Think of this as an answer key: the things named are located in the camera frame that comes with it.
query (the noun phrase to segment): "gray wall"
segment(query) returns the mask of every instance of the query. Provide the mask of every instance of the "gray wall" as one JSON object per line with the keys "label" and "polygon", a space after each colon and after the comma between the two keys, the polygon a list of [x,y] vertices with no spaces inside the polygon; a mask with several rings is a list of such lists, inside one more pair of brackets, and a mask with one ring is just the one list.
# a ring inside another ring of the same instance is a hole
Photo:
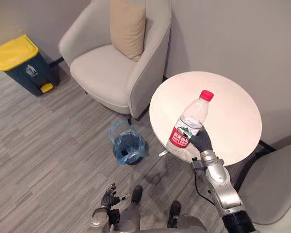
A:
{"label": "gray wall", "polygon": [[[90,0],[0,0],[0,44],[26,33],[48,61]],[[202,70],[241,85],[262,115],[262,139],[291,142],[291,0],[173,0],[166,76]]]}
{"label": "gray wall", "polygon": [[291,142],[291,0],[173,0],[166,76],[201,70],[242,86],[262,140]]}
{"label": "gray wall", "polygon": [[27,34],[48,61],[56,60],[61,57],[60,38],[89,3],[90,0],[0,0],[0,44]]}

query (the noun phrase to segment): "dark green trash bin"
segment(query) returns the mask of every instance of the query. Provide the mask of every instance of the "dark green trash bin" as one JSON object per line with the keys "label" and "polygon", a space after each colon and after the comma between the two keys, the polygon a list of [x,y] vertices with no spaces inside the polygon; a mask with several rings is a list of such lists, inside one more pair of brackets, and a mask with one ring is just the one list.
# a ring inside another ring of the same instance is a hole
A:
{"label": "dark green trash bin", "polygon": [[50,91],[60,82],[52,75],[38,47],[26,35],[0,46],[0,70],[35,96]]}

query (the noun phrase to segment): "small trash can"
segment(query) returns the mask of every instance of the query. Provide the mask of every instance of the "small trash can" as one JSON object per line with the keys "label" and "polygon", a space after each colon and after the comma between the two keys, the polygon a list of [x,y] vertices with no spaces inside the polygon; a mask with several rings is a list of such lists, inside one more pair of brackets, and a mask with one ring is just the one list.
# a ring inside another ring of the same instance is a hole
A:
{"label": "small trash can", "polygon": [[113,153],[121,165],[135,165],[146,156],[146,142],[126,121],[118,121],[109,131]]}
{"label": "small trash can", "polygon": [[0,46],[0,70],[35,96],[50,91],[60,82],[52,75],[39,48],[26,35]]}

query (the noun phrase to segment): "armchair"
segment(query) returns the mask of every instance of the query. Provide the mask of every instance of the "armchair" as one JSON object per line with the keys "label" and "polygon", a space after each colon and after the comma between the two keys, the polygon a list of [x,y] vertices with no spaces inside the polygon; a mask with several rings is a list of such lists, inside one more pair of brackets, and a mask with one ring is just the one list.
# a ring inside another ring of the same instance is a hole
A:
{"label": "armchair", "polygon": [[113,47],[109,0],[92,0],[62,37],[72,77],[95,100],[138,118],[161,84],[171,24],[170,0],[146,0],[144,52],[134,62]]}
{"label": "armchair", "polygon": [[257,230],[291,233],[291,145],[259,158],[239,195]]}

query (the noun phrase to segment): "gray carpet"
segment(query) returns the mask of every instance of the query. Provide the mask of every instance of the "gray carpet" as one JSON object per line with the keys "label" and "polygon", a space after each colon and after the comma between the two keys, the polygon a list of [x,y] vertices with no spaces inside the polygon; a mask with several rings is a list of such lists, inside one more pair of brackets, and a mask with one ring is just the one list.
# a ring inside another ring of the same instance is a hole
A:
{"label": "gray carpet", "polygon": [[[199,217],[210,233],[226,232],[216,209],[197,195],[190,164],[158,157],[164,148],[148,112],[133,126],[149,156],[120,166],[108,130],[125,116],[86,95],[64,70],[61,84],[38,98],[0,72],[0,233],[84,233],[113,182],[118,194],[143,186],[141,229],[165,227],[170,204],[179,200],[182,213]],[[229,166],[233,180],[242,166]],[[207,195],[201,177],[198,183]]]}

